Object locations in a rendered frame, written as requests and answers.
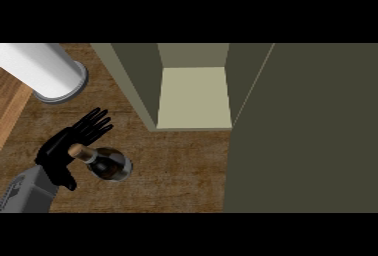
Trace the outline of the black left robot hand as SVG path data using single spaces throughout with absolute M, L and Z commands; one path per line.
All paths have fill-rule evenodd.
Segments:
M 74 161 L 68 150 L 74 144 L 89 146 L 113 129 L 107 114 L 108 110 L 95 108 L 73 126 L 54 135 L 37 153 L 36 164 L 43 167 L 52 183 L 71 191 L 77 188 L 77 182 L 67 168 Z

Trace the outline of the dark wine bottle with cork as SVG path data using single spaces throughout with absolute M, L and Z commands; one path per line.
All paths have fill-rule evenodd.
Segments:
M 124 181 L 133 172 L 133 162 L 130 158 L 114 148 L 91 148 L 82 144 L 74 144 L 68 149 L 73 158 L 82 160 L 93 175 L 107 181 Z

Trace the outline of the olive green open cabinet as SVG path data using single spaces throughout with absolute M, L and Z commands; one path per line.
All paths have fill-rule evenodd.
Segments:
M 151 131 L 234 128 L 272 43 L 95 43 L 92 47 Z

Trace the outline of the dark olive cabinet door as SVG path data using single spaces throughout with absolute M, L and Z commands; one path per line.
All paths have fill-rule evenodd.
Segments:
M 229 212 L 378 212 L 378 44 L 278 44 L 231 133 Z

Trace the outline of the white paper towel roll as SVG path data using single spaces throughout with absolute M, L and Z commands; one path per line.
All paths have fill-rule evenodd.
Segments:
M 86 66 L 58 43 L 0 43 L 0 67 L 31 87 L 46 104 L 68 102 L 89 82 Z

